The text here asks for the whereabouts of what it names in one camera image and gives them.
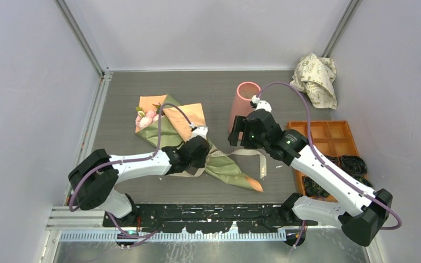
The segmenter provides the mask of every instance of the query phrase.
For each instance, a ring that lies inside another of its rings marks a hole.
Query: wrapping paper
[[[162,96],[142,96],[140,97],[139,106],[144,109],[144,111],[155,110],[153,104],[156,103],[164,104],[166,102],[172,103],[176,106],[179,106],[181,110],[185,112],[191,122],[195,125],[206,125],[204,118],[204,113],[202,110],[201,104],[190,104],[181,106],[173,97],[170,95]],[[162,116],[161,120],[161,147],[164,146],[178,146],[181,142],[188,140],[191,135],[191,129],[188,126],[186,119],[178,112],[177,109],[167,106],[164,109],[165,116]],[[158,121],[151,123],[149,126],[139,129],[136,128],[136,134],[149,142],[150,144],[157,146],[157,136],[158,136]],[[241,172],[241,169],[236,165],[236,163],[228,157],[228,155],[219,151],[211,141],[210,153],[206,159],[206,167],[198,169],[198,171],[191,175],[187,172],[172,174],[173,176],[185,176],[185,177],[198,177],[204,171],[231,185],[244,187],[247,189],[253,189],[259,192],[263,192],[262,186],[260,183],[249,177],[247,174]],[[259,154],[261,163],[261,177],[265,176],[265,157],[258,151],[244,150],[245,154],[242,155],[257,155]]]
[[[313,53],[304,56],[294,70],[292,86],[305,92],[316,108],[337,108],[333,90],[337,69],[330,58],[318,58]]]

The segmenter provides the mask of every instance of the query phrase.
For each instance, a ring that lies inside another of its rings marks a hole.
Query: wall
[[[387,262],[421,262],[421,1],[363,1],[332,57],[334,116],[349,121],[372,183],[403,219],[380,232]]]
[[[349,0],[69,2],[110,70],[267,70],[322,54]]]
[[[35,262],[99,77],[54,1],[0,1],[0,262]]]

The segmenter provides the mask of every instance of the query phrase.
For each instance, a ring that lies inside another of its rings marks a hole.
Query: orange wooden box
[[[297,130],[304,136],[307,136],[308,133],[307,122],[288,122],[286,128]],[[311,122],[311,133],[315,146],[324,155],[359,156],[347,121],[314,121]],[[298,192],[306,195],[303,185],[304,176],[306,175],[298,170],[294,170]],[[337,200],[330,195],[325,198],[325,201],[336,202]]]

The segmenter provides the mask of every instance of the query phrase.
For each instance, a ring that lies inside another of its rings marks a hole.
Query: gray table
[[[94,148],[115,155],[147,153],[153,147],[135,135],[135,117],[140,96],[170,94],[183,105],[202,103],[209,137],[223,152],[231,152],[227,142],[231,104],[238,84],[244,81],[261,87],[273,81],[291,80],[292,71],[211,71],[211,72],[119,72],[113,74],[96,134]],[[306,120],[301,100],[288,88],[277,85],[263,94],[273,108],[278,123]],[[312,119],[330,119],[329,110],[310,107]],[[259,179],[258,157],[232,157],[241,170],[259,180],[263,193],[227,185],[203,174],[199,178],[158,176],[125,181],[116,189],[130,194],[137,203],[282,203],[295,182],[291,168],[267,158],[267,176]]]

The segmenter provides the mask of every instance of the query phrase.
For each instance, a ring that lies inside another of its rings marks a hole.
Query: pink vase
[[[235,122],[235,116],[248,116],[254,109],[251,107],[250,101],[254,95],[257,95],[260,91],[260,87],[254,82],[243,82],[236,88],[235,98],[233,99],[233,105],[231,106],[230,121],[228,123],[228,132],[233,129],[233,123]],[[240,133],[238,139],[241,140],[243,136]]]

